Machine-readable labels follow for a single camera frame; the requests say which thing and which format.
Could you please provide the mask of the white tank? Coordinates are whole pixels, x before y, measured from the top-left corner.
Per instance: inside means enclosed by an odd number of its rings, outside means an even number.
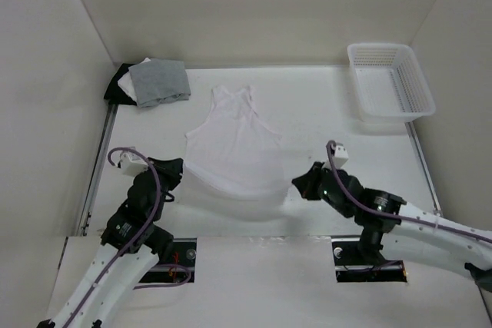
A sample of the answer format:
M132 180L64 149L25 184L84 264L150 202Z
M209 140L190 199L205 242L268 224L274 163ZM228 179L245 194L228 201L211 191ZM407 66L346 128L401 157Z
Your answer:
M282 136L260 118L251 86L212 88L208 116L185 137L188 173L223 194L257 199L288 186Z
M136 65L131 65L128 71L118 79L118 87L139 107L147 107L150 100L150 68L142 67L151 62L145 58Z

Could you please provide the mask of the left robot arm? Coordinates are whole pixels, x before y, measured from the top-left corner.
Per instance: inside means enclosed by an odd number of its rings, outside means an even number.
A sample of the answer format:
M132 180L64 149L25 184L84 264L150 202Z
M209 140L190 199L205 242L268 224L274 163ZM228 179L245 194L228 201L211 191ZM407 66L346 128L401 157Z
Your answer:
M184 161L137 160L122 154L118 167L133 181L123 203L109 218L95 258L74 293L40 327L110 327L118 309L141 278L172 257L174 237L156 225L172 191L180 184Z

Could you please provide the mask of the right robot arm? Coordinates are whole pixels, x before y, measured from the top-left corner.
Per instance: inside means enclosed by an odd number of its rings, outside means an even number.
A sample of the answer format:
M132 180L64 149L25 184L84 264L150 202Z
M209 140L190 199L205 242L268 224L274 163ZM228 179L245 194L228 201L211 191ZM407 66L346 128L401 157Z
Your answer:
M362 228L351 259L379 267L393 260L449 270L491 290L491 233L423 211L402 197L363 187L321 162L291 182L305 200L323 200Z

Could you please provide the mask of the folded grey tank top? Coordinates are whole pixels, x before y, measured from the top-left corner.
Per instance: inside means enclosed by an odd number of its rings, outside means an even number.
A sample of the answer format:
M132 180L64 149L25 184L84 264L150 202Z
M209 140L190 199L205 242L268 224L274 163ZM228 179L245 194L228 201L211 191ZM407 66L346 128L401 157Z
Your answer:
M129 73L139 108L187 101L191 97L183 61L153 58L148 62L131 66Z

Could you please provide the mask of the folded black tank top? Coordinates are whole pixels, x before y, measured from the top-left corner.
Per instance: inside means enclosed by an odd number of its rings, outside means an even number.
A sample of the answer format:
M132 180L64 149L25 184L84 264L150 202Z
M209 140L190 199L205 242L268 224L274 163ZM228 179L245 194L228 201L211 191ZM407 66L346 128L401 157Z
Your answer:
M118 81L122 78L133 64L123 63L111 78L108 87L104 94L104 100L109 105L127 105L136 106L136 102L124 93L124 91L118 86Z

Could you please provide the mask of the folded white tank top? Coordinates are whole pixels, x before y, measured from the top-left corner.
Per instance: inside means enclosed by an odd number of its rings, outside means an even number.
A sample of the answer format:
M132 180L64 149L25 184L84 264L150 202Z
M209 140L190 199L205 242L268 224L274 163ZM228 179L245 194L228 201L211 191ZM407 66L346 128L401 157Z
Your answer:
M139 107L147 107L150 100L150 68L142 67L151 62L145 58L136 65L131 65L128 71L118 79L118 87Z

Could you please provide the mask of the white plastic basket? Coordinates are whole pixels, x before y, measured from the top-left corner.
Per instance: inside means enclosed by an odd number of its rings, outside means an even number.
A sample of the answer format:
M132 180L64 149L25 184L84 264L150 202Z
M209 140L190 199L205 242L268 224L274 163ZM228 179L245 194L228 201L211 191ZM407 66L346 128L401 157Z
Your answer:
M435 113L427 79L411 47L355 43L347 56L361 119L372 124L404 124Z

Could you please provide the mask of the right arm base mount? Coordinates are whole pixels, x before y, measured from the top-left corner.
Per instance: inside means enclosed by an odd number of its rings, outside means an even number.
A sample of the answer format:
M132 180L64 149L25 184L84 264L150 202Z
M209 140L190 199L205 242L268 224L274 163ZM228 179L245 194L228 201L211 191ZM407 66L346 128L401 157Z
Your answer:
M335 278L338 283L406 283L402 260L374 259L362 254L357 237L331 239Z

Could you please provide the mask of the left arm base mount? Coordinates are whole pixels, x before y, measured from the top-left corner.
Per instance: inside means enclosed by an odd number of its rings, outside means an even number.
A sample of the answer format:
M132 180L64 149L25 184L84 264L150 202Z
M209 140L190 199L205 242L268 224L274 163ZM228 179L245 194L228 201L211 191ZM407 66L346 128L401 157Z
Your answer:
M196 238L175 239L170 253L163 261L152 267L140 280L140 283L176 284L187 280L194 282L197 260Z

